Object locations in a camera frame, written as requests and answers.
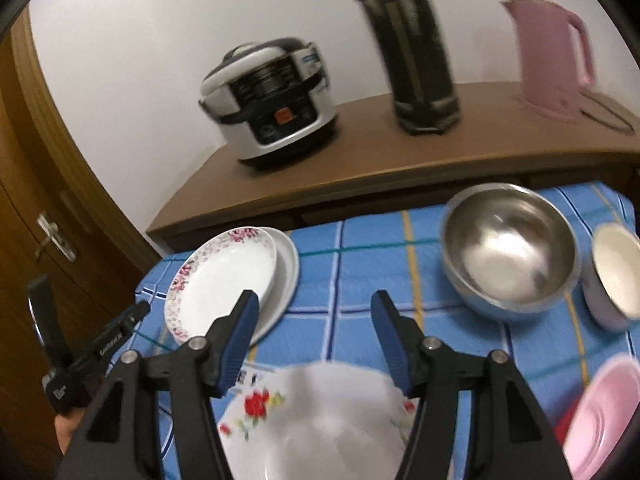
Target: white wall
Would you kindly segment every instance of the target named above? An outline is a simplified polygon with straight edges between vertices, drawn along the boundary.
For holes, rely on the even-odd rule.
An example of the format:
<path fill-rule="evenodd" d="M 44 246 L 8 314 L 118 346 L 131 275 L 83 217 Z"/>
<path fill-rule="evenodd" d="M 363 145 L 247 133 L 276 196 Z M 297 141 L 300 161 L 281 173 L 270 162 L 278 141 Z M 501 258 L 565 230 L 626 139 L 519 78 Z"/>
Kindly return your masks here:
<path fill-rule="evenodd" d="M 457 82 L 519 79 L 499 0 L 432 0 Z M 640 71 L 596 0 L 555 0 L 589 29 L 598 86 L 640 114 Z M 354 0 L 33 0 L 33 33 L 60 113 L 95 174 L 141 231 L 223 144 L 196 105 L 230 48 L 294 35 L 320 46 L 335 99 L 388 91 Z"/>

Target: human hand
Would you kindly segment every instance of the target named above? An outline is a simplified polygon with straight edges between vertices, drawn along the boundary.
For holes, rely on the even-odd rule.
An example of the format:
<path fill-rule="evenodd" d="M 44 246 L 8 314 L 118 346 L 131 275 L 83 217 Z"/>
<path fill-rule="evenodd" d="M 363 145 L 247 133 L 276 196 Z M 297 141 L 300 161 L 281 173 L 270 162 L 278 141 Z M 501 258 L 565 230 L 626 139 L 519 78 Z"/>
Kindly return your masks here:
<path fill-rule="evenodd" d="M 85 411 L 86 408 L 71 408 L 71 410 L 66 413 L 56 415 L 54 426 L 62 454 L 66 453 L 66 448 L 69 447 L 71 437 L 74 436 L 76 429 L 80 425 Z"/>

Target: blue tablecloth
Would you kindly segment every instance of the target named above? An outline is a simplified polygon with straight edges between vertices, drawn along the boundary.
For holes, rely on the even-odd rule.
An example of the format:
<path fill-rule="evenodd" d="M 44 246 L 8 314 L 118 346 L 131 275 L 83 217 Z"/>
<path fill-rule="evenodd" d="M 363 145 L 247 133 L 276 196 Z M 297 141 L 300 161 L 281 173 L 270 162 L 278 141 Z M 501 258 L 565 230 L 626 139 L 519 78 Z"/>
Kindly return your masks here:
<path fill-rule="evenodd" d="M 583 254 L 599 223 L 634 226 L 629 200 L 602 183 L 546 189 L 541 194 L 568 218 Z M 317 360 L 386 372 L 369 310 L 370 297 L 380 288 L 389 291 L 399 310 L 413 316 L 425 334 L 436 335 L 457 351 L 484 356 L 493 348 L 505 349 L 553 424 L 607 358 L 617 352 L 635 354 L 640 326 L 623 335 L 604 332 L 591 319 L 580 286 L 563 306 L 533 324 L 510 326 L 477 316 L 462 304 L 442 273 L 438 231 L 443 214 L 444 206 L 439 205 L 290 232 L 300 253 L 300 284 L 282 320 L 249 352 L 241 381 L 250 383 L 274 368 Z M 163 306 L 174 274 L 188 256 L 168 256 L 140 283 L 136 295 L 151 304 L 151 313 L 120 352 L 133 348 L 149 355 L 176 348 L 164 325 Z M 216 419 L 233 394 L 212 400 Z M 162 393 L 159 401 L 165 475 L 180 478 L 168 394 Z M 469 408 L 469 396 L 464 395 L 454 451 L 456 479 L 464 470 Z"/>

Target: pink bowl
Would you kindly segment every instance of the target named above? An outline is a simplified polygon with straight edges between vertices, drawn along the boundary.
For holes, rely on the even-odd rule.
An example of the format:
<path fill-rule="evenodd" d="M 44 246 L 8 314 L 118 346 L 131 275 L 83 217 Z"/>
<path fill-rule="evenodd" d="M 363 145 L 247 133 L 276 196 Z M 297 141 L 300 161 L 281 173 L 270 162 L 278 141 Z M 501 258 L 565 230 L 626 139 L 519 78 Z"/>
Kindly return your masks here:
<path fill-rule="evenodd" d="M 575 410 L 564 441 L 574 480 L 589 480 L 618 443 L 640 402 L 640 365 L 628 354 L 608 359 Z"/>

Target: rice cooker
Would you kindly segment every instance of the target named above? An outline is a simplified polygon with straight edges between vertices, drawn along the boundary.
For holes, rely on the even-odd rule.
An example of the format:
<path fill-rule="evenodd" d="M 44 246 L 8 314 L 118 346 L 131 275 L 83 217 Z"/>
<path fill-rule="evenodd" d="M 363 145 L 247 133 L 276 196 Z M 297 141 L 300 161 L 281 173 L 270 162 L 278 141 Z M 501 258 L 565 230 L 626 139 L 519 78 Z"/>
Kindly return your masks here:
<path fill-rule="evenodd" d="M 335 106 L 318 48 L 299 38 L 236 47 L 200 93 L 202 110 L 238 160 L 254 168 L 285 162 L 334 133 Z"/>

